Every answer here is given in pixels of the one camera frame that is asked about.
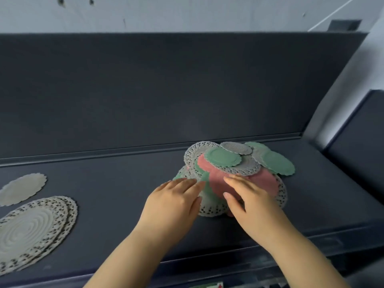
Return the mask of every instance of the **right hand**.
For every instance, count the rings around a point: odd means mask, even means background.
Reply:
[[[224,177],[241,196],[244,208],[229,193],[224,193],[228,206],[240,226],[259,245],[271,252],[282,237],[298,233],[284,212],[265,190],[239,175]]]

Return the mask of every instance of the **gray panel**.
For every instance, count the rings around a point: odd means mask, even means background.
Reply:
[[[284,179],[289,198],[285,212],[300,231],[384,218],[380,203],[305,141],[267,145],[296,166],[296,174]],[[177,173],[183,165],[183,153],[178,150],[0,168],[0,185],[31,172],[48,176],[46,186],[30,200],[65,195],[79,204],[78,221],[68,238],[35,265],[0,277],[0,285],[96,269],[135,226],[149,193]],[[0,217],[19,205],[1,207]],[[198,217],[167,258],[251,242],[233,218]]]
[[[326,155],[384,202],[384,91],[371,91]]]
[[[302,132],[365,36],[0,35],[0,157]]]

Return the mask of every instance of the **pile of doilies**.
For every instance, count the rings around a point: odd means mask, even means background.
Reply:
[[[273,196],[282,208],[288,196],[278,174],[288,176],[295,173],[295,166],[290,160],[259,142],[216,144],[201,141],[187,149],[184,162],[185,166],[174,179],[185,177],[206,182],[199,195],[202,197],[199,215],[208,217],[228,212],[224,192],[241,201],[235,190],[225,183],[225,176],[239,174],[247,177]]]
[[[0,190],[0,206],[25,200],[39,191],[45,175],[29,174]],[[0,219],[0,276],[22,270],[55,249],[77,218],[74,200],[64,196],[26,203]]]

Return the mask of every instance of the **forearm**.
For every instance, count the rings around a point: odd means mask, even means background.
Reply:
[[[85,288],[143,288],[166,250],[133,231],[111,253]]]
[[[329,260],[299,232],[282,235],[270,253],[292,288],[349,288]]]

